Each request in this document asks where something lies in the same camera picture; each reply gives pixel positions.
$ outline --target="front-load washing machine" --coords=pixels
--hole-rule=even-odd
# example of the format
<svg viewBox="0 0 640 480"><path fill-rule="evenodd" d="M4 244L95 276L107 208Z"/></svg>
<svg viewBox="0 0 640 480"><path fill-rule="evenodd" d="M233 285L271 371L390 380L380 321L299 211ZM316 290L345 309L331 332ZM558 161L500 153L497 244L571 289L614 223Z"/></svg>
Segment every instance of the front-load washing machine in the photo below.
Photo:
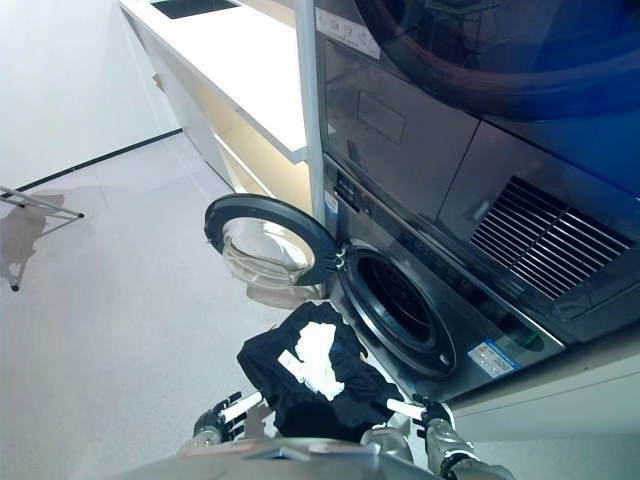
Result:
<svg viewBox="0 0 640 480"><path fill-rule="evenodd" d="M281 201L232 194L209 206L205 233L249 285L326 282L334 306L408 394L447 400L564 349L467 281L328 157L325 190L326 227Z"/></svg>

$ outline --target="white wall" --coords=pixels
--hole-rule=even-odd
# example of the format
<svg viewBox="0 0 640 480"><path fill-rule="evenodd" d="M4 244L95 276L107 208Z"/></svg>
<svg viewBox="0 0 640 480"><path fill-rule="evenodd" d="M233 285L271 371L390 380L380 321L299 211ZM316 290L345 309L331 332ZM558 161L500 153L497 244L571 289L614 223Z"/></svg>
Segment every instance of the white wall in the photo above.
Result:
<svg viewBox="0 0 640 480"><path fill-rule="evenodd" d="M178 128L115 0L0 2L0 184Z"/></svg>

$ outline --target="metal frame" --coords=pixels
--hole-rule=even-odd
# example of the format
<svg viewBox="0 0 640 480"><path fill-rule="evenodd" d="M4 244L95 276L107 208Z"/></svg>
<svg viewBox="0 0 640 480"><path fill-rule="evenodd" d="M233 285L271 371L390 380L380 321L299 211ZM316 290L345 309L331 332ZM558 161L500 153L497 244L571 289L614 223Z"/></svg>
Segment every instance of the metal frame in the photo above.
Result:
<svg viewBox="0 0 640 480"><path fill-rule="evenodd" d="M16 207L25 208L25 207L36 207L36 208L44 208L48 210L53 210L57 212L67 213L77 218L84 218L84 213L76 212L75 210L70 210L68 208L62 207L60 205L56 205L55 203L47 202L46 200L42 200L41 198L35 197L33 195L27 195L25 193L19 192L17 190L12 190L5 186L0 185L0 191L4 192L8 196L15 196L21 199L21 201L12 200L7 196L0 196L0 201L5 203L10 203L11 205L15 205ZM17 292L20 290L19 280L21 278L21 274L14 275L9 269L9 265L7 265L4 259L0 258L0 274L6 277L9 282L9 286L11 290Z"/></svg>

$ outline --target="washer door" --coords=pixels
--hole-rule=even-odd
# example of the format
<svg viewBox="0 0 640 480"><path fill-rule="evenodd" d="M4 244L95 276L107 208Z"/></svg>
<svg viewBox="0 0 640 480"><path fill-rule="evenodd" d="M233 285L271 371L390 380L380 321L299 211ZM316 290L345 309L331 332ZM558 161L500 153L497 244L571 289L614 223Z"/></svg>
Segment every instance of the washer door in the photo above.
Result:
<svg viewBox="0 0 640 480"><path fill-rule="evenodd" d="M232 194L205 214L205 234L231 273L260 288L323 283L336 270L331 234L297 208L269 197Z"/></svg>
<svg viewBox="0 0 640 480"><path fill-rule="evenodd" d="M479 116L548 120L640 106L635 0L355 0L391 61Z"/></svg>
<svg viewBox="0 0 640 480"><path fill-rule="evenodd" d="M455 349L445 324L390 259L364 248L349 250L339 277L362 320L389 351L433 380L454 373Z"/></svg>

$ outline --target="clothing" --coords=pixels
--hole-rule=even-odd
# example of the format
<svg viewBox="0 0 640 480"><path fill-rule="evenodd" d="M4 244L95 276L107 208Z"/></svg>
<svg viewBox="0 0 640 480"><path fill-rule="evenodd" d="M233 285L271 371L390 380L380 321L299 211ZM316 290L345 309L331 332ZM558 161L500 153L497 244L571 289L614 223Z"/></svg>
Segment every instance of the clothing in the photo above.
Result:
<svg viewBox="0 0 640 480"><path fill-rule="evenodd" d="M336 327L329 358L336 380L345 386L333 401L299 383L277 360L283 350L296 356L299 332L309 322ZM360 353L367 355L342 316L329 303L316 306L309 302L279 328L247 340L237 358L251 383L275 410L275 426L284 436L359 442L366 430L393 414L385 406L387 399L402 400L398 388L360 360Z"/></svg>

